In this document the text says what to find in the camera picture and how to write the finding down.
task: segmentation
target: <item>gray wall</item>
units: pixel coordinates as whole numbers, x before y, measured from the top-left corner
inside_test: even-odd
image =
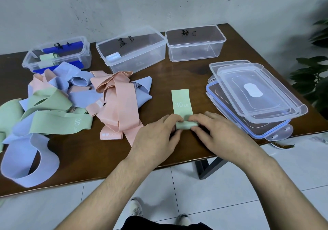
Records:
[[[295,58],[327,54],[310,46],[312,23],[328,16],[328,0],[0,0],[0,54],[84,35],[90,42],[149,24],[231,24],[281,74]]]

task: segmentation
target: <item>table leg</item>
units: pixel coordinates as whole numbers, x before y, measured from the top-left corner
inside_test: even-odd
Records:
[[[200,180],[208,178],[214,172],[216,172],[219,168],[224,166],[228,161],[223,160],[222,158],[217,157],[211,164],[208,164],[207,159],[196,161],[196,168],[198,177]]]

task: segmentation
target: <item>wooden table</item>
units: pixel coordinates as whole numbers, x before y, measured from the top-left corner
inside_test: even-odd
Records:
[[[264,65],[277,79],[292,91],[309,112],[291,121],[293,136],[328,131],[327,121],[299,94],[281,75],[278,74],[229,24],[219,25],[227,41],[217,58],[185,62],[171,62],[168,54],[165,60],[132,75],[132,80],[146,76],[153,78],[150,95],[153,99],[139,109],[139,116],[144,125],[154,122],[166,114],[173,113],[171,90],[189,89],[190,101],[194,113],[205,111],[217,112],[205,94],[205,86],[212,75],[209,64],[229,60],[246,59]],[[110,69],[100,58],[95,44],[91,44],[91,70]],[[27,84],[32,80],[32,73],[23,69],[21,64],[26,52],[0,56],[0,87],[2,89],[0,104],[15,98],[27,97]],[[126,138],[123,140],[100,140],[99,133],[103,123],[94,117],[91,130],[83,130],[71,135],[50,135],[49,149],[60,159],[57,172],[47,181],[32,188],[23,188],[9,179],[0,176],[0,196],[7,196],[24,191],[53,187],[68,183],[84,182],[107,177],[130,150]],[[267,140],[256,140],[259,145]],[[198,161],[214,157],[191,131],[183,131],[181,140],[174,153],[159,167]]]

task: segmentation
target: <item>person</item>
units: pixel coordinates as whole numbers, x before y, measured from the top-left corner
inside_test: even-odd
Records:
[[[323,230],[328,222],[298,190],[277,161],[270,157],[235,124],[216,113],[205,112],[189,117],[209,130],[193,126],[204,145],[220,158],[234,163],[245,172],[263,207],[270,229]],[[56,228],[113,229],[123,208],[143,180],[174,151],[182,130],[171,131],[183,119],[171,114],[142,127],[128,156],[111,174]],[[211,229],[205,224],[190,224],[183,215],[180,225],[158,224],[142,216],[139,202],[131,202],[126,229]]]

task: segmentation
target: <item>shoe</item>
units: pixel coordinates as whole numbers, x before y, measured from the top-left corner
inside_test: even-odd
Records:
[[[130,215],[142,217],[142,207],[135,198],[130,201]]]
[[[188,215],[181,215],[180,219],[179,219],[179,222],[178,222],[178,225],[179,226],[189,226],[189,225],[191,225],[191,220],[188,217]]]

